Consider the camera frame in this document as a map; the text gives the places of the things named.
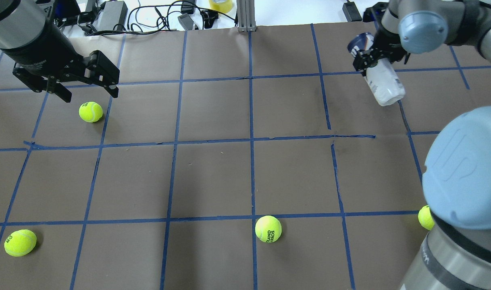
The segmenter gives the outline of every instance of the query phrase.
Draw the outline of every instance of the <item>tennis ball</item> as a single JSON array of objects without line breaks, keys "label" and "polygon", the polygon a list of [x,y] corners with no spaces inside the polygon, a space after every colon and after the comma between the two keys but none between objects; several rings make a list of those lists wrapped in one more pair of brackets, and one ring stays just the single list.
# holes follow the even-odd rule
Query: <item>tennis ball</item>
[{"label": "tennis ball", "polygon": [[15,231],[7,237],[4,249],[12,257],[25,256],[34,249],[36,240],[36,235],[30,230]]},{"label": "tennis ball", "polygon": [[417,214],[417,219],[419,220],[419,223],[423,226],[423,228],[429,231],[434,227],[435,222],[432,219],[430,207],[427,205],[423,206],[419,210],[419,213]]},{"label": "tennis ball", "polygon": [[281,223],[273,216],[262,216],[254,227],[256,236],[262,242],[276,242],[281,235]]},{"label": "tennis ball", "polygon": [[102,117],[102,107],[96,102],[89,101],[79,107],[79,116],[88,123],[96,122]]}]

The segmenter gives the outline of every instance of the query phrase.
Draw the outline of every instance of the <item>plastic bottle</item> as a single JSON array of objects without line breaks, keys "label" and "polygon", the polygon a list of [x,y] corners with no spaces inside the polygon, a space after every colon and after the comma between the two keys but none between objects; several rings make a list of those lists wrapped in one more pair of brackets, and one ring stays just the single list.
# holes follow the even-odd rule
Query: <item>plastic bottle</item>
[{"label": "plastic bottle", "polygon": [[[355,57],[359,50],[371,48],[373,40],[374,37],[369,32],[359,34],[349,43],[347,49]],[[387,58],[379,59],[376,66],[367,68],[364,79],[380,106],[392,105],[405,97],[404,85]]]}]

